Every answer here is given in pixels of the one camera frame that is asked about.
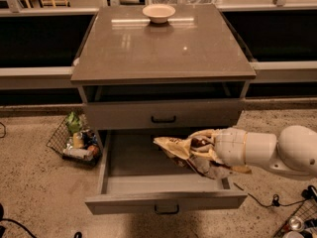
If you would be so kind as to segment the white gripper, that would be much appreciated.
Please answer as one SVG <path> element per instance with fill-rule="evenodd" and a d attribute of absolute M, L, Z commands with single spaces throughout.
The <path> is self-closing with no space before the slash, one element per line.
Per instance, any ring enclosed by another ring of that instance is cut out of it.
<path fill-rule="evenodd" d="M 249 175 L 252 171 L 246 163 L 247 132 L 236 128 L 204 129 L 189 138 L 215 138 L 215 152 L 191 152 L 189 163 L 201 175 Z"/>

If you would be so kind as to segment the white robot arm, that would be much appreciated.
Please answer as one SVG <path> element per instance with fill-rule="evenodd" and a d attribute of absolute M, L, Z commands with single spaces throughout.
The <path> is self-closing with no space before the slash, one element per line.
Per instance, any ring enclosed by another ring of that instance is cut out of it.
<path fill-rule="evenodd" d="M 227 166 L 255 166 L 289 179 L 317 177 L 317 133 L 304 126 L 284 128 L 278 137 L 237 128 L 202 130 L 190 138 L 206 137 Z"/>

